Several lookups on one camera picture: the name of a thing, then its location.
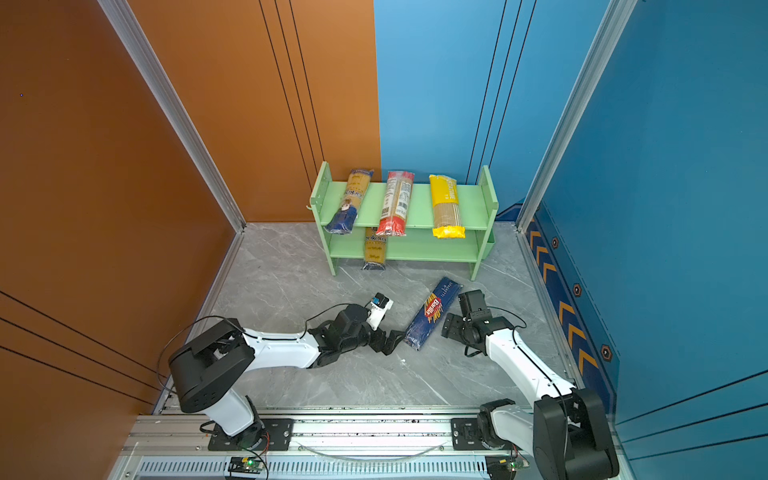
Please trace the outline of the dark blue portrait spaghetti bag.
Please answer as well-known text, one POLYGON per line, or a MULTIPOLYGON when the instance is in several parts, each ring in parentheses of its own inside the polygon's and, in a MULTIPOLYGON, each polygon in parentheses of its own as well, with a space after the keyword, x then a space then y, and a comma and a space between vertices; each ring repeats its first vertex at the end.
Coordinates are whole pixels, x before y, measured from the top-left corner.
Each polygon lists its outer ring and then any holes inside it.
POLYGON ((365 229, 363 270, 386 269, 387 239, 387 236, 378 235, 376 228, 365 229))

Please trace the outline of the red white spaghetti bag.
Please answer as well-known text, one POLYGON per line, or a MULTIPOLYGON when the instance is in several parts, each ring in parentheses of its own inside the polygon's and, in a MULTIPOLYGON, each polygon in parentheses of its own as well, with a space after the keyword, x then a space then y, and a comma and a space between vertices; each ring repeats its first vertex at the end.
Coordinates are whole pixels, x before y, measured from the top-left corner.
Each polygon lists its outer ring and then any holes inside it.
POLYGON ((415 175, 408 171, 388 174, 377 236, 405 236, 415 175))

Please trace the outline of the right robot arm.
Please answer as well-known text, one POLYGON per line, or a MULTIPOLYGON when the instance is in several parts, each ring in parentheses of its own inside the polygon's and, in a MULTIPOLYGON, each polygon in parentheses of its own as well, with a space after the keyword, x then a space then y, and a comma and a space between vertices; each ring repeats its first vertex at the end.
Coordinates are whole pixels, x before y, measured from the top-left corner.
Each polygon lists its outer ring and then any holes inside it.
POLYGON ((545 364, 524 342, 520 327, 495 316, 484 294, 473 290, 459 295, 461 313, 447 316, 441 335, 465 346, 469 356, 482 354, 500 366, 531 405, 529 411, 510 399, 482 405, 476 417, 476 438, 458 427, 455 447, 481 444, 505 450, 493 475, 508 470, 512 479, 516 457, 533 456, 544 479, 610 479, 620 463, 600 396, 577 388, 545 364))

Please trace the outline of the blue yellow spaghetti bag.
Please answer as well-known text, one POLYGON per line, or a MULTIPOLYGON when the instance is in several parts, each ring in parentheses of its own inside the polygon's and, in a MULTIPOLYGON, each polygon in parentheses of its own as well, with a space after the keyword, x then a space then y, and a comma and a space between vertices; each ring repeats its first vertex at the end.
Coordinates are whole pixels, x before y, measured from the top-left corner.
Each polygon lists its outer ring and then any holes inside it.
POLYGON ((331 221, 325 226, 326 232, 345 235, 353 230, 373 174, 373 170, 355 169, 351 171, 340 206, 331 221))

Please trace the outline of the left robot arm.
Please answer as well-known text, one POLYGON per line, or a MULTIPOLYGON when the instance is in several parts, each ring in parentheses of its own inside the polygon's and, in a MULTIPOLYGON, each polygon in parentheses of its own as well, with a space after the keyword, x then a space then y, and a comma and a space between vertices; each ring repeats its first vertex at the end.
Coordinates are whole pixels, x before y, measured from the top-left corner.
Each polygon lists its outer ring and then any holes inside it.
POLYGON ((381 328, 391 306, 381 295, 365 305, 341 303, 335 318, 294 334, 259 332, 216 316, 215 325, 168 358, 180 408, 206 415, 212 427, 203 424, 201 431, 216 441, 240 450, 264 449, 267 426, 253 401, 235 390, 240 378, 261 369, 325 367, 359 347, 390 355, 406 337, 404 331, 381 328))

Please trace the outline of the blue Barilla spaghetti box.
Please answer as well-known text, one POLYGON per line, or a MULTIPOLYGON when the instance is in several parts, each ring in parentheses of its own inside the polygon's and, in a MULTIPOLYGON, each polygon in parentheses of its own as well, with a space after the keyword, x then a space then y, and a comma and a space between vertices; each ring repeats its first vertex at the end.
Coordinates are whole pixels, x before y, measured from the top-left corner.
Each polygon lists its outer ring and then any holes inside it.
POLYGON ((404 342, 414 350, 420 351, 439 326, 441 319, 457 299, 462 288, 462 284, 443 277, 420 305, 405 331, 404 342))

